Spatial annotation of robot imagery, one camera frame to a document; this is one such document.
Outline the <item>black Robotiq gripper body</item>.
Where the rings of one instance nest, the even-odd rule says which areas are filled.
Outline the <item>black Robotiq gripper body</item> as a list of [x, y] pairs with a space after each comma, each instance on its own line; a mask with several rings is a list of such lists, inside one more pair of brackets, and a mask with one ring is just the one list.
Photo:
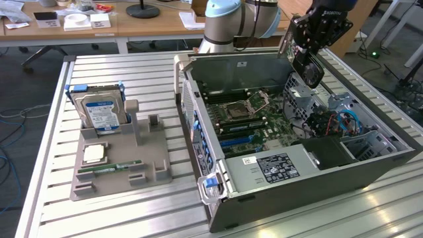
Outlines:
[[330, 46], [352, 27], [346, 19], [354, 0], [314, 0], [306, 10], [306, 49], [317, 51]]

